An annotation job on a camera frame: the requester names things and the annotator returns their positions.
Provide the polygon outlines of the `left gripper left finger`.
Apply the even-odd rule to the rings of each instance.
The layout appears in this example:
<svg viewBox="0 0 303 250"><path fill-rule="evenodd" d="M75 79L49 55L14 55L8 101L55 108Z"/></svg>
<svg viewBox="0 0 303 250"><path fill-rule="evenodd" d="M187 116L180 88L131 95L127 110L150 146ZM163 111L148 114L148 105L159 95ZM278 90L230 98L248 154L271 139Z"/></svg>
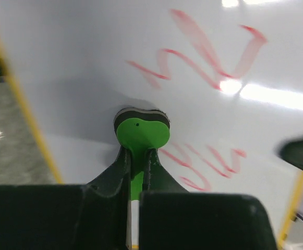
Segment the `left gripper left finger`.
<svg viewBox="0 0 303 250"><path fill-rule="evenodd" d="M86 184L0 185L0 249L130 249L130 152Z"/></svg>

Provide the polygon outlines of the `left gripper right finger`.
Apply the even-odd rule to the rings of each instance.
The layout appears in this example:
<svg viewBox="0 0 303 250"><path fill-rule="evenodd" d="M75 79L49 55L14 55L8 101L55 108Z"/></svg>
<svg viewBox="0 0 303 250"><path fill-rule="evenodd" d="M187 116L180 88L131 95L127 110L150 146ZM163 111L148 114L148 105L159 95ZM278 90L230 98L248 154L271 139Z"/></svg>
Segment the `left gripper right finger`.
<svg viewBox="0 0 303 250"><path fill-rule="evenodd" d="M250 195L190 193L151 149L139 203L140 249L277 249L268 214Z"/></svg>

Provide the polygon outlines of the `green whiteboard eraser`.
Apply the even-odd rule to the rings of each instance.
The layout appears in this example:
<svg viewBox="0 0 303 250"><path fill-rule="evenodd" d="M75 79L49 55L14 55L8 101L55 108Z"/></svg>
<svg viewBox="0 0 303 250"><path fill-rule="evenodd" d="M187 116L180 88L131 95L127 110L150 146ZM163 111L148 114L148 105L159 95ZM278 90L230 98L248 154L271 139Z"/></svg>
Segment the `green whiteboard eraser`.
<svg viewBox="0 0 303 250"><path fill-rule="evenodd" d="M137 205L143 191L175 191L181 186L161 165L158 151L170 138L170 121L160 110L128 107L114 118L114 131L121 146L129 150L130 167L130 243L138 246Z"/></svg>

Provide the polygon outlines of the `yellow framed whiteboard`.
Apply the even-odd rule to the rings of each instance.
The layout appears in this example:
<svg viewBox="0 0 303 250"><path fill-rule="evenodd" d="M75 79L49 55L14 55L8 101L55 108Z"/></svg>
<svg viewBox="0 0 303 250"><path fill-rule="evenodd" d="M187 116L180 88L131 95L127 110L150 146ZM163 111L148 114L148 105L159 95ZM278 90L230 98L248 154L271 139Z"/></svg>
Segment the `yellow framed whiteboard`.
<svg viewBox="0 0 303 250"><path fill-rule="evenodd" d="M57 181L110 164L119 110L159 109L180 184L253 195L286 232L303 172L276 149L303 136L303 1L0 1L0 58Z"/></svg>

